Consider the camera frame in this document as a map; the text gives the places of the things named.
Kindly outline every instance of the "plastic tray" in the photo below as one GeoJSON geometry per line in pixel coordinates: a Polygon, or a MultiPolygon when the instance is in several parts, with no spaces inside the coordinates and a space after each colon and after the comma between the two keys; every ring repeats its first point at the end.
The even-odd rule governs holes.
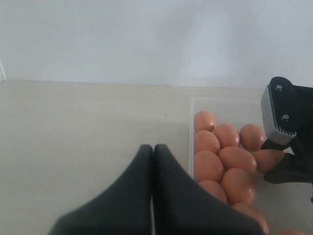
{"type": "MultiPolygon", "coordinates": [[[[190,149],[188,173],[193,178],[194,115],[201,111],[212,112],[217,124],[231,123],[238,130],[247,123],[263,127],[261,101],[242,99],[213,99],[195,97],[190,102],[190,149]]],[[[252,203],[265,217],[270,234],[279,230],[298,229],[313,235],[312,185],[287,183],[272,185],[255,174],[256,196],[252,203]]]]}

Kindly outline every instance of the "egg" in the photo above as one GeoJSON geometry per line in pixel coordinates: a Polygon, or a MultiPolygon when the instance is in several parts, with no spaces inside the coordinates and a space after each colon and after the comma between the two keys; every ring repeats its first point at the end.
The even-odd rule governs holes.
{"type": "Polygon", "coordinates": [[[211,194],[213,197],[216,197],[220,201],[227,203],[226,194],[224,189],[213,180],[204,180],[199,183],[199,186],[211,194]]]}
{"type": "Polygon", "coordinates": [[[226,170],[240,168],[248,173],[253,173],[257,168],[254,156],[243,148],[234,146],[223,148],[219,152],[219,158],[226,170]]]}
{"type": "Polygon", "coordinates": [[[284,151],[276,149],[259,150],[254,154],[254,158],[258,165],[258,171],[262,174],[273,170],[283,159],[284,151]]]}
{"type": "Polygon", "coordinates": [[[220,142],[216,136],[209,131],[198,131],[194,138],[194,148],[197,152],[209,150],[217,154],[220,149],[220,142]]]}
{"type": "Polygon", "coordinates": [[[263,232],[268,235],[269,234],[269,228],[268,228],[268,224],[266,222],[266,220],[264,219],[264,217],[252,206],[247,205],[245,203],[237,203],[235,205],[232,206],[233,209],[239,211],[242,214],[245,214],[251,218],[254,218],[255,220],[257,220],[260,225],[263,228],[263,232]]]}
{"type": "Polygon", "coordinates": [[[278,235],[306,235],[306,234],[296,229],[289,229],[289,230],[279,231],[278,235]]]}
{"type": "Polygon", "coordinates": [[[258,151],[266,138],[262,129],[255,124],[244,125],[239,134],[241,145],[250,152],[258,151]]]}
{"type": "Polygon", "coordinates": [[[216,120],[208,111],[200,111],[194,116],[194,129],[196,131],[210,131],[215,128],[216,120]]]}
{"type": "Polygon", "coordinates": [[[223,164],[215,153],[204,150],[194,156],[194,175],[198,181],[213,180],[220,182],[223,173],[223,164]]]}
{"type": "Polygon", "coordinates": [[[228,170],[222,178],[221,185],[230,204],[240,202],[250,204],[253,201],[255,194],[253,181],[245,170],[239,168],[228,170]]]}
{"type": "Polygon", "coordinates": [[[228,123],[218,125],[214,130],[214,135],[220,141],[221,148],[228,146],[238,147],[240,144],[239,132],[237,128],[228,123]]]}

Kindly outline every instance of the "table surface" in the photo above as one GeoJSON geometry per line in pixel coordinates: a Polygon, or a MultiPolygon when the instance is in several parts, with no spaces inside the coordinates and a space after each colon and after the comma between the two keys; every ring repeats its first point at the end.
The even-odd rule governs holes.
{"type": "Polygon", "coordinates": [[[165,143],[188,169],[190,98],[262,90],[6,81],[0,84],[0,234],[43,235],[97,196],[138,147],[165,143]]]}

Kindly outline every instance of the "screw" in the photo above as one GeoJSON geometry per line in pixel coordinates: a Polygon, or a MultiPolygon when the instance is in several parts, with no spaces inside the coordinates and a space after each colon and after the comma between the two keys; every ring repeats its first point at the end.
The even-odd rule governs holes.
{"type": "Polygon", "coordinates": [[[284,115],[282,116],[282,120],[283,120],[283,121],[288,121],[288,120],[289,120],[289,115],[284,114],[284,115]]]}
{"type": "Polygon", "coordinates": [[[281,86],[281,85],[277,85],[277,86],[275,87],[275,90],[277,90],[278,92],[281,92],[282,89],[283,89],[283,86],[281,86]]]}

